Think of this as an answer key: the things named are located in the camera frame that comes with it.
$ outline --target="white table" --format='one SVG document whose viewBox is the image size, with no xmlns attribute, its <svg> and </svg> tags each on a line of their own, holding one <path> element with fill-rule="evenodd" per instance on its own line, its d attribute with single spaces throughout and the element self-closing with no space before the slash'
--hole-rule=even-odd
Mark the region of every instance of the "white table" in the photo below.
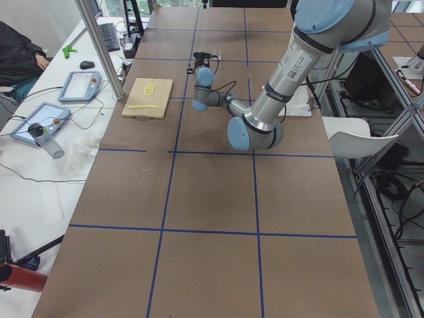
<svg viewBox="0 0 424 318">
<path fill-rule="evenodd" d="M 123 30 L 124 24 L 119 21 L 122 19 L 101 17 L 98 23 L 114 22 L 118 30 Z M 64 46 L 68 45 L 83 27 L 81 21 Z M 73 47 L 78 52 L 70 53 L 69 59 L 64 58 L 62 51 L 57 53 L 31 92 L 62 86 L 69 72 L 79 70 L 79 64 L 83 60 L 94 61 L 95 68 L 92 70 L 101 73 L 102 84 L 107 80 L 87 32 Z M 123 52 L 115 51 L 110 55 L 115 69 L 118 70 L 122 63 L 121 58 L 124 58 Z M 59 92 L 59 89 L 48 90 L 29 97 L 15 114 L 26 117 L 42 102 L 69 107 L 71 112 L 84 105 L 58 102 Z M 110 85 L 105 86 L 97 98 L 104 104 L 103 108 L 101 102 L 94 99 L 71 117 L 81 126 L 88 127 L 102 108 L 102 115 L 91 128 L 83 130 L 74 122 L 67 121 L 55 134 L 54 138 L 66 152 L 64 157 L 54 160 L 39 147 L 32 147 L 4 136 L 0 137 L 0 150 L 3 151 L 0 154 L 0 163 L 36 180 L 85 180 L 116 102 Z M 19 123 L 18 119 L 11 119 L 1 134 L 10 133 Z M 17 260 L 65 233 L 83 189 L 83 182 L 33 182 L 0 167 L 0 189 L 0 229 L 5 229 L 6 235 L 11 237 L 13 258 Z M 39 272 L 50 272 L 58 249 L 56 246 L 41 255 Z M 1 316 L 31 317 L 39 297 L 40 293 L 16 288 L 2 293 Z"/>
</svg>

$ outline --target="tablet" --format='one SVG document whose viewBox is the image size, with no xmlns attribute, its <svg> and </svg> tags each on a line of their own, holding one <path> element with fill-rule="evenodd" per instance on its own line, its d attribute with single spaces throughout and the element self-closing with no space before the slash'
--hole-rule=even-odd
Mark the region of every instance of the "tablet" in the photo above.
<svg viewBox="0 0 424 318">
<path fill-rule="evenodd" d="M 11 137 L 18 139 L 29 144 L 37 145 L 35 140 L 28 132 L 28 128 L 33 123 L 39 123 L 43 127 L 46 127 L 50 134 L 54 134 L 68 119 L 71 115 L 71 111 L 68 108 L 43 103 L 38 106 L 17 128 L 15 128 Z M 61 119 L 58 124 L 54 123 L 55 119 Z"/>
<path fill-rule="evenodd" d="M 83 103 L 91 101 L 99 89 L 101 81 L 98 71 L 70 72 L 59 94 L 58 101 L 63 103 Z"/>
</svg>

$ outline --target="wooden cutting board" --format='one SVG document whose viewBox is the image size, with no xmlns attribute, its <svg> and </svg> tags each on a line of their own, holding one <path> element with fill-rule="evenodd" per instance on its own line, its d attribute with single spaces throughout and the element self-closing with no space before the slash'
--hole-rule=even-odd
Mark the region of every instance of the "wooden cutting board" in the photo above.
<svg viewBox="0 0 424 318">
<path fill-rule="evenodd" d="M 144 88 L 149 83 L 154 83 L 152 95 L 144 93 Z M 172 84 L 172 79 L 137 78 L 124 106 L 122 116 L 163 119 L 168 107 Z"/>
</svg>

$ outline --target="green clip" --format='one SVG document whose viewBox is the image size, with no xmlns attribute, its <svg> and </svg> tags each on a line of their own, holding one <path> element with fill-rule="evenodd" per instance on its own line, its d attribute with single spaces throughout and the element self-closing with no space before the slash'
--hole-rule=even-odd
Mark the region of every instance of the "green clip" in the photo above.
<svg viewBox="0 0 424 318">
<path fill-rule="evenodd" d="M 70 53 L 70 52 L 77 52 L 77 50 L 73 49 L 73 48 L 72 48 L 72 46 L 70 46 L 70 45 L 68 45 L 68 46 L 64 47 L 64 48 L 62 49 L 62 51 L 64 51 L 65 58 L 69 58 L 69 53 Z"/>
</svg>

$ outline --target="keyboard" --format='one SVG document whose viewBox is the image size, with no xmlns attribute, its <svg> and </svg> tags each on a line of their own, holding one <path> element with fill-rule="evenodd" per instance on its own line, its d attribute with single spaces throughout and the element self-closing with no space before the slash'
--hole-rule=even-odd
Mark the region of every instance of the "keyboard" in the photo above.
<svg viewBox="0 0 424 318">
<path fill-rule="evenodd" d="M 119 41 L 115 25 L 113 23 L 105 23 L 99 25 L 100 33 L 105 41 L 108 52 L 119 50 Z"/>
</svg>

